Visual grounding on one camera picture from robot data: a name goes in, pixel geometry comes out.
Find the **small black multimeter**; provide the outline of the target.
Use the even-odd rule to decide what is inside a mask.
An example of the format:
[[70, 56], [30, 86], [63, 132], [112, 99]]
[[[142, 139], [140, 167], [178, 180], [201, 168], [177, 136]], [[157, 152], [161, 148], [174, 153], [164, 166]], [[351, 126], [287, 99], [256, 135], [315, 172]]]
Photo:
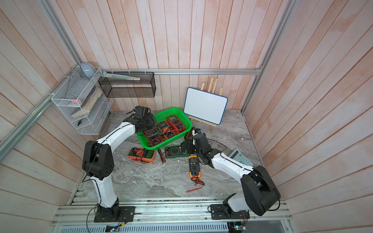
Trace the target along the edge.
[[193, 141], [193, 136], [195, 134], [200, 134], [200, 133], [201, 133], [201, 129], [192, 127], [191, 130], [184, 136], [184, 140], [191, 142]]

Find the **yellow multimeter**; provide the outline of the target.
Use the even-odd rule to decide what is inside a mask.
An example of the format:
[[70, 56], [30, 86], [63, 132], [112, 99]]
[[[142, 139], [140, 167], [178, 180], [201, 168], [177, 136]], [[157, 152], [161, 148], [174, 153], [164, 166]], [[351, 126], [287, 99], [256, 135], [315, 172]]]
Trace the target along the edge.
[[190, 193], [201, 189], [205, 186], [205, 183], [201, 180], [200, 161], [196, 155], [188, 157], [188, 165], [191, 181], [194, 182], [194, 185], [200, 185], [200, 187], [186, 191], [187, 193]]

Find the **green plastic basket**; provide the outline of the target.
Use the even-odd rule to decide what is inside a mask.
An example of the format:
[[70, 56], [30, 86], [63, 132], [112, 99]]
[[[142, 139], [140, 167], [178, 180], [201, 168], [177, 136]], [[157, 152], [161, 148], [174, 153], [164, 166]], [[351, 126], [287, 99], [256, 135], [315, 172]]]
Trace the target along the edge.
[[142, 131], [138, 138], [145, 149], [157, 150], [188, 133], [192, 124], [178, 108], [169, 108], [154, 115], [157, 124]]

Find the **green horizontal multimeter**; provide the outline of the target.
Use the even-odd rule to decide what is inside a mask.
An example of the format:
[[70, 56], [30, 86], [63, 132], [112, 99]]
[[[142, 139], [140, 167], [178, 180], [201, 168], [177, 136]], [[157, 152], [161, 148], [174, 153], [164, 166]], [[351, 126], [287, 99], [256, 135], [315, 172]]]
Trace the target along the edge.
[[166, 159], [171, 158], [182, 158], [182, 157], [189, 157], [190, 154], [187, 154], [185, 150], [182, 149], [181, 146], [170, 146], [165, 148], [165, 157]]

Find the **dark green multimeter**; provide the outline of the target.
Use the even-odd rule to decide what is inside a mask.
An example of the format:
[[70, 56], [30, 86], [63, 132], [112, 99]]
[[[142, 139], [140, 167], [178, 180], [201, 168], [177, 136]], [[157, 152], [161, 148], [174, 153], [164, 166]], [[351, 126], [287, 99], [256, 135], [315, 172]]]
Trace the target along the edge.
[[150, 141], [159, 137], [158, 129], [156, 127], [154, 128], [147, 127], [144, 129], [143, 133]]

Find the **orange black multimeter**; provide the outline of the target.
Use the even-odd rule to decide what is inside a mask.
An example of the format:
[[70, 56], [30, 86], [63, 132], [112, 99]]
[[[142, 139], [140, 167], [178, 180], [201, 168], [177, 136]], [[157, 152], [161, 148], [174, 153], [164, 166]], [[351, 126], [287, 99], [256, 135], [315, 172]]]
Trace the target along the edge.
[[165, 140], [168, 140], [176, 136], [175, 131], [166, 121], [161, 121], [157, 123], [157, 127]]

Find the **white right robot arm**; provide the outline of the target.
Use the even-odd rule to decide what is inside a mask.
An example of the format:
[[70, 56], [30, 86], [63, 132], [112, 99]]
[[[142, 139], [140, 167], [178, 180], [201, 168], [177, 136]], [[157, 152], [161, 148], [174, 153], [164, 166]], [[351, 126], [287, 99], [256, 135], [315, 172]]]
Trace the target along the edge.
[[212, 219], [247, 220], [249, 210], [262, 216], [279, 209], [272, 209], [272, 206], [276, 203], [281, 206], [281, 194], [263, 166], [253, 167], [235, 161], [223, 151], [211, 147], [204, 133], [190, 136], [186, 141], [190, 144], [187, 152], [191, 154], [192, 166], [202, 161], [203, 165], [220, 170], [241, 184], [240, 193], [228, 196], [222, 204], [210, 205]]

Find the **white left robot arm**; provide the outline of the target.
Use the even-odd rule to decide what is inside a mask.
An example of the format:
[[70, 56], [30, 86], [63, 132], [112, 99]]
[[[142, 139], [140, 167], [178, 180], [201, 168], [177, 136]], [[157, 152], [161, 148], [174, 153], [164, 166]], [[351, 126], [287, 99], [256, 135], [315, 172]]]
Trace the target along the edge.
[[113, 152], [128, 137], [156, 125], [156, 119], [147, 107], [137, 106], [116, 129], [97, 141], [85, 144], [82, 168], [95, 185], [98, 195], [95, 222], [120, 222], [122, 211], [112, 184]]

